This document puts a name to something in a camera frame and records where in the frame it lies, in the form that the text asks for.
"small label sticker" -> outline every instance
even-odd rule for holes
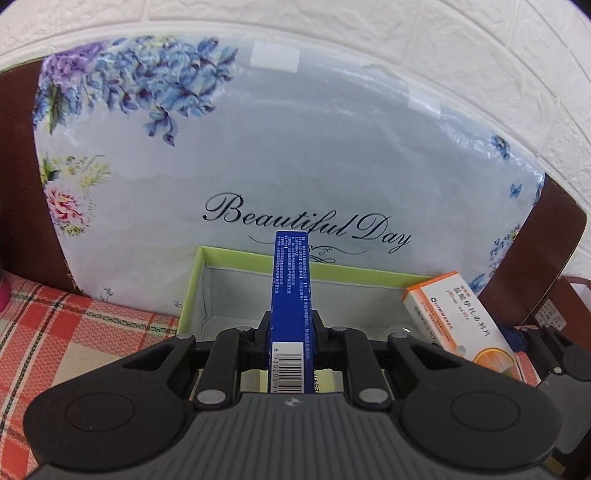
[[[252,46],[251,67],[296,73],[299,64],[298,48],[264,41],[256,41]]]
[[[273,342],[271,393],[304,393],[304,343]]]
[[[542,327],[554,327],[558,331],[566,327],[566,320],[550,299],[546,300],[535,314],[535,319]]]

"pink flower print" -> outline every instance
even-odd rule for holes
[[[83,227],[85,219],[82,213],[82,198],[52,184],[46,187],[46,197],[51,218],[62,230],[69,226]]]

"purple flower print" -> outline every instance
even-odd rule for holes
[[[50,55],[43,61],[42,77],[48,77],[62,93],[78,84],[89,64],[103,50],[102,43],[89,43],[81,47]]]

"white textured wall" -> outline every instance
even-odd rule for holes
[[[374,56],[524,143],[591,213],[591,21],[567,0],[16,0],[0,15],[0,70],[205,22]],[[591,226],[568,271],[591,277]]]

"red plaid fabric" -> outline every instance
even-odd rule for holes
[[[70,295],[7,274],[0,313],[0,478],[37,467],[22,419],[48,388],[175,335],[178,319]]]

